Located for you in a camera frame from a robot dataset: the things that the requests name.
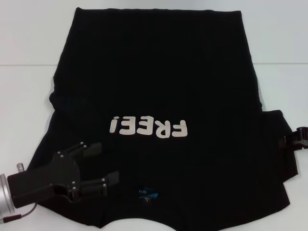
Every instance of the white table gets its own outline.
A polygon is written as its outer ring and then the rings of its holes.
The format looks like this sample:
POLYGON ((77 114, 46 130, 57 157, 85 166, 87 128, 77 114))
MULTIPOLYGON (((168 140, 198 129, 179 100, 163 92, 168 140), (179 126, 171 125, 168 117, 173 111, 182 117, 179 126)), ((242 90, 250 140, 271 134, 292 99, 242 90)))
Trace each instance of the white table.
MULTIPOLYGON (((280 109, 295 130, 308 126, 308 2, 306 0, 0 0, 0 173, 28 166, 53 113, 52 77, 76 7, 84 9, 241 10, 259 80, 263 110, 280 109)), ((308 151, 296 152, 299 175, 285 183, 291 205, 230 231, 308 229, 308 151)), ((18 213, 31 209, 20 208, 18 213)), ((38 206, 0 231, 90 231, 38 206)), ((113 222, 104 231, 167 231, 142 219, 113 222)))

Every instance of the fabric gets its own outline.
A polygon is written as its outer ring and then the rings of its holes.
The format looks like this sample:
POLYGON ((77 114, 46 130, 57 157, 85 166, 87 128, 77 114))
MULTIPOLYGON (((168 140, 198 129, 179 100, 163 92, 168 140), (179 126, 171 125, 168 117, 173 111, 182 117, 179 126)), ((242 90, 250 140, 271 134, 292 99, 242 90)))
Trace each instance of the fabric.
POLYGON ((81 177, 118 170, 120 184, 107 199, 42 206, 97 227, 145 218, 217 231, 289 205, 283 182, 297 169, 278 139, 291 130, 280 111, 262 112, 241 12, 77 8, 54 84, 29 168, 99 141, 81 177))

